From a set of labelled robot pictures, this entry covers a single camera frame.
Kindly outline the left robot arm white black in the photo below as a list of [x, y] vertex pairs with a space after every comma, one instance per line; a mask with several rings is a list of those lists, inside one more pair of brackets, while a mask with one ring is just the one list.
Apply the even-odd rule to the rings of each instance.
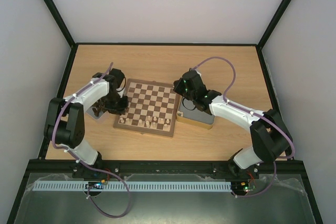
[[44, 137], [55, 149], [71, 155], [76, 163], [96, 173], [112, 175], [103, 169], [101, 154], [85, 140], [85, 113], [94, 116], [104, 113], [122, 115], [128, 107], [128, 97], [120, 87], [125, 83], [124, 73], [115, 68], [98, 72], [76, 93], [65, 98], [51, 99], [48, 107]]

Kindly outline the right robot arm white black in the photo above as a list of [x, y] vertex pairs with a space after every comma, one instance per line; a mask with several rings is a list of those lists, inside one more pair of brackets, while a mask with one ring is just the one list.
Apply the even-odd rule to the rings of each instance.
[[196, 70], [184, 73], [173, 85], [174, 91], [199, 111], [229, 120], [250, 133], [251, 146], [236, 152], [228, 161], [232, 176], [242, 177], [255, 164], [272, 163], [288, 148], [291, 154], [287, 158], [292, 158], [292, 138], [276, 110], [263, 112], [233, 102], [220, 92], [207, 89]]

